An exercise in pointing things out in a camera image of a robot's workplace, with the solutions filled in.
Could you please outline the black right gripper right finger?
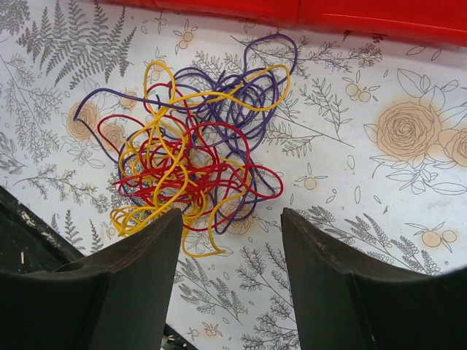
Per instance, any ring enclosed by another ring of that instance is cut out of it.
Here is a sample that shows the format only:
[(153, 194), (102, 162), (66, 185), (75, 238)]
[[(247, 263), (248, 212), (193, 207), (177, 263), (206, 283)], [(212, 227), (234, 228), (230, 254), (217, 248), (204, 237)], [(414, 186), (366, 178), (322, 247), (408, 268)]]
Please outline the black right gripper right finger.
[(292, 209), (282, 241), (303, 349), (464, 349), (466, 270), (427, 276), (324, 233)]

